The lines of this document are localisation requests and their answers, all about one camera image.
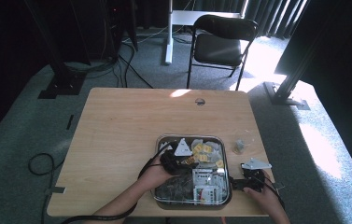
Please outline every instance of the metal base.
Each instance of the metal base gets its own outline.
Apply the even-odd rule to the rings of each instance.
[[[295,95],[292,95],[286,99],[286,100],[279,100],[276,97],[276,92],[278,90],[278,87],[280,84],[274,83],[274,82],[264,82],[266,91],[269,94],[269,98],[271,99],[272,104],[274,105],[296,105],[298,109],[300,110],[310,110],[309,105],[307,102],[299,97],[296,97]]]
[[[45,91],[39,93],[38,99],[55,99],[57,95],[78,95],[85,81],[86,73],[74,74],[73,78],[67,85],[58,85],[56,76],[48,85]]]

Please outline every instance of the wooden table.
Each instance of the wooden table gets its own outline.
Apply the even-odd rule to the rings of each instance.
[[[204,99],[197,105],[196,99]],[[214,135],[225,145],[230,176],[243,178],[241,162],[268,161],[247,94],[240,91],[92,89],[83,109],[48,214],[90,215],[130,186],[156,152],[165,133]],[[242,155],[236,140],[251,142]],[[132,213],[136,217],[265,216],[244,192],[218,211],[163,210],[146,193]]]

